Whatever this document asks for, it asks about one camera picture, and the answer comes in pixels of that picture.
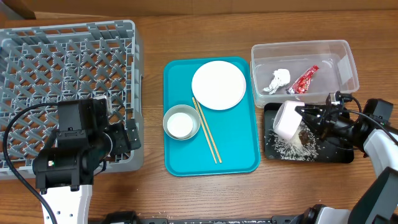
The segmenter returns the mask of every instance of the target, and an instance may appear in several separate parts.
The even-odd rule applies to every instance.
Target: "red wrapper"
[[[308,69],[300,78],[293,83],[293,85],[286,89],[289,94],[301,94],[306,93],[311,84],[311,78],[313,74],[318,71],[319,67],[314,65]]]

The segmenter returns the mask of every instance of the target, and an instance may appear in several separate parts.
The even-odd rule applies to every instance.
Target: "teal tray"
[[[246,79],[241,102],[225,111],[202,106],[223,163],[215,164],[203,130],[189,140],[178,141],[164,133],[166,169],[179,177],[193,175],[236,174],[252,172],[260,164],[259,138],[248,63],[241,57],[175,60],[164,68],[164,114],[175,105],[192,102],[192,78],[205,63],[222,60],[237,66]]]

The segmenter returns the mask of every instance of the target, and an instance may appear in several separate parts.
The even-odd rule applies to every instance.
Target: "clear plastic container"
[[[254,102],[262,108],[267,103],[300,100],[324,103],[329,93],[352,93],[359,89],[358,74],[351,49],[345,40],[314,40],[276,44],[257,44],[251,50],[251,80]],[[308,91],[290,95],[286,89],[309,68],[317,65]],[[290,72],[290,83],[273,95],[264,91],[280,68]]]

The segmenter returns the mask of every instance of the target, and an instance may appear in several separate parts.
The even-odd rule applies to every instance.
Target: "chopstick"
[[[192,97],[192,101],[193,101],[193,104],[195,105],[195,109],[197,110],[197,112],[198,112],[198,114],[199,114],[199,116],[200,116],[199,109],[198,109],[198,106],[197,106],[197,103],[196,103],[194,97]],[[206,140],[207,140],[207,144],[209,144],[209,148],[210,148],[210,151],[211,151],[211,155],[213,155],[214,162],[217,164],[217,160],[216,160],[216,157],[214,156],[213,148],[212,148],[212,146],[211,146],[209,137],[207,136],[206,128],[205,128],[205,125],[203,124],[202,119],[200,119],[200,124],[201,124],[201,128],[203,129],[203,132],[205,133]]]
[[[192,97],[192,100],[193,100],[193,104],[195,104],[195,108],[197,107],[196,105],[198,105],[198,107],[199,107],[200,114],[201,114],[201,116],[202,116],[202,118],[203,118],[203,120],[204,120],[204,122],[205,122],[207,131],[209,132],[209,136],[210,136],[211,142],[212,142],[213,145],[214,145],[214,150],[216,151],[216,154],[217,154],[217,157],[218,157],[218,161],[219,161],[220,163],[223,163],[223,161],[221,160],[220,154],[218,153],[218,149],[217,149],[216,143],[214,142],[213,135],[211,134],[210,128],[209,128],[209,126],[207,125],[207,121],[206,121],[206,118],[205,118],[205,114],[203,114],[203,111],[201,110],[200,103],[196,104],[196,99],[195,99],[195,97]]]

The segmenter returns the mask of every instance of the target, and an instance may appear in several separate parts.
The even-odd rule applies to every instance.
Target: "wooden table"
[[[86,18],[8,21],[7,27],[114,20]],[[145,164],[137,172],[95,178],[90,219],[118,210],[141,217],[255,218],[302,213],[324,203],[351,209],[375,180],[369,159],[351,164],[270,161],[251,174],[178,178],[164,166],[163,69],[171,61],[237,55],[251,60],[254,44],[345,39],[358,69],[361,103],[398,104],[398,11],[300,12],[221,16],[133,17],[144,39]],[[262,110],[257,124],[263,152]],[[392,115],[398,126],[398,110]],[[17,180],[1,181],[1,223],[43,223],[39,201]]]

